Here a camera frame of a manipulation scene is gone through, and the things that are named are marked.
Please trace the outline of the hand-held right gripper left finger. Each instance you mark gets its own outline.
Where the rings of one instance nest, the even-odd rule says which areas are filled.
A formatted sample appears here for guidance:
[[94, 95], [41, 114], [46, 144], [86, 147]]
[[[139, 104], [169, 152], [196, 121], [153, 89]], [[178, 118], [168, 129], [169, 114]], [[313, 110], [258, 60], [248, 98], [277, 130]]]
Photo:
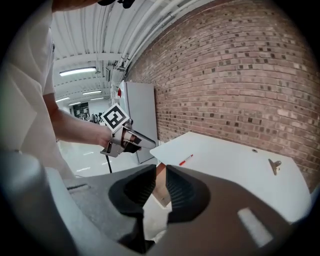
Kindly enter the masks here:
[[143, 207], [156, 186], [156, 165], [66, 179], [64, 184], [100, 232], [137, 253], [148, 251], [151, 243], [145, 240]]

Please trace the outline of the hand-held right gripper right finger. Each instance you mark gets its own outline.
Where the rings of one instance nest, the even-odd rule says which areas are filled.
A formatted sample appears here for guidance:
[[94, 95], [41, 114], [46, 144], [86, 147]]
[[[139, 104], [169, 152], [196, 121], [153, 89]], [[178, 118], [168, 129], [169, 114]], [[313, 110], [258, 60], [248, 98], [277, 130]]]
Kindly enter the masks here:
[[292, 226], [241, 185], [199, 171], [168, 165], [172, 211], [151, 256], [266, 256]]

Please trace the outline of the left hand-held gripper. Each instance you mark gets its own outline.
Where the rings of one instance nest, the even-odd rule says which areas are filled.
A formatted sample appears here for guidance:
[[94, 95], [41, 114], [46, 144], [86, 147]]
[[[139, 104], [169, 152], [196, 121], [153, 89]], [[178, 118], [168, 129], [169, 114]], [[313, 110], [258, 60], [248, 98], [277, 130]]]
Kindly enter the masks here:
[[[101, 118], [111, 132], [111, 139], [101, 151], [102, 154], [116, 158], [125, 149], [127, 153], [135, 153], [141, 149], [151, 150], [156, 147], [154, 140], [132, 129], [133, 120], [130, 119], [118, 103], [112, 105], [101, 115]], [[136, 136], [135, 141], [128, 143], [125, 147], [122, 146], [123, 130], [127, 130]]]

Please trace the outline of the person's left hand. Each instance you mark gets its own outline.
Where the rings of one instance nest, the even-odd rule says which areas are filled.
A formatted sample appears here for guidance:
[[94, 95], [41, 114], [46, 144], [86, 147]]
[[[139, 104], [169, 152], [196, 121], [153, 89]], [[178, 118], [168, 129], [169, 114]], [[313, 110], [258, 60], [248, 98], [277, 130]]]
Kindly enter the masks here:
[[125, 147], [127, 144], [131, 144], [136, 140], [136, 136], [128, 132], [127, 130], [122, 131], [121, 145]]

